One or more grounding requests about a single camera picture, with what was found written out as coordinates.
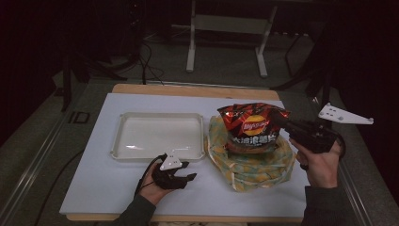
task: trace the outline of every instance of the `dark sleeve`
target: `dark sleeve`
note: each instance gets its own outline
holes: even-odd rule
[[[338,188],[305,187],[306,209],[302,226],[348,225]]]
[[[120,215],[120,217],[113,221],[112,225],[147,226],[152,218],[155,208],[155,205],[153,205],[146,198],[136,195],[126,210]]]

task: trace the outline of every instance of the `lay's chip bag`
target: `lay's chip bag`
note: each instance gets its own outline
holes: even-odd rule
[[[217,111],[228,130],[225,148],[231,153],[274,152],[280,129],[268,117],[274,110],[284,117],[290,114],[283,108],[264,103],[220,107]]]

